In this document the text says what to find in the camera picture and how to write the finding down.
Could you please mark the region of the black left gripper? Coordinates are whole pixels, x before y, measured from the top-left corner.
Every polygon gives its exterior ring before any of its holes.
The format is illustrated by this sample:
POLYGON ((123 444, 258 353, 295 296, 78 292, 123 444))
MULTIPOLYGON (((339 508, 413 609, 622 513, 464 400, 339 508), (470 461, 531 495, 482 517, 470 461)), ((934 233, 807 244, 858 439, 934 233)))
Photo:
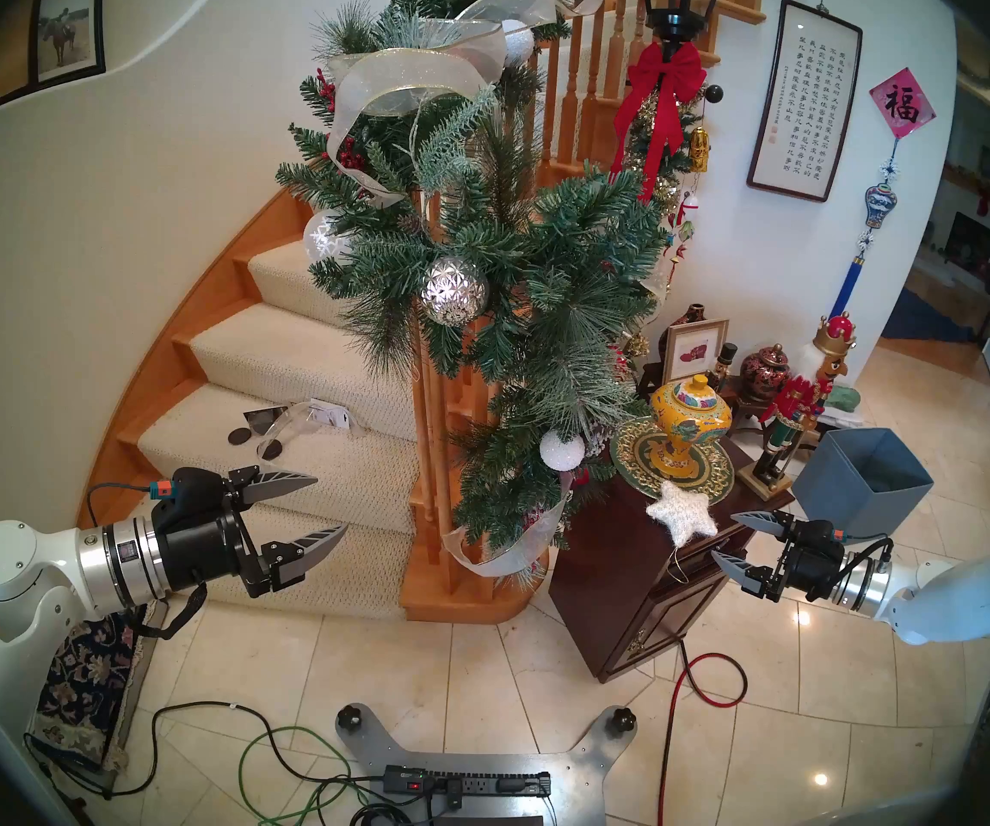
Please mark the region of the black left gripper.
POLYGON ((171 482, 173 496, 159 501, 151 513, 171 592, 223 576, 239 577, 252 598, 281 592, 303 582, 303 574, 326 559, 349 528, 324 527, 258 551, 241 515, 258 502, 312 486, 318 478, 259 467, 234 469, 226 476, 182 467, 171 482))

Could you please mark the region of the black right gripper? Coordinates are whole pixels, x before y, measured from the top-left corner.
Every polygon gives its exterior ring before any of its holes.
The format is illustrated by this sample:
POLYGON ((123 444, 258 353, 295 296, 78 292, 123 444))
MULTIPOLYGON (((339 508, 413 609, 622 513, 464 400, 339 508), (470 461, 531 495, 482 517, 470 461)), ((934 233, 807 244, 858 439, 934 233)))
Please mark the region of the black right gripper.
POLYGON ((788 511, 743 511, 731 519, 744 527, 776 537, 783 544, 774 569, 712 551, 724 575, 749 595, 778 601, 784 588, 804 590, 807 600, 828 600, 843 566, 844 534, 831 521, 802 520, 788 511))

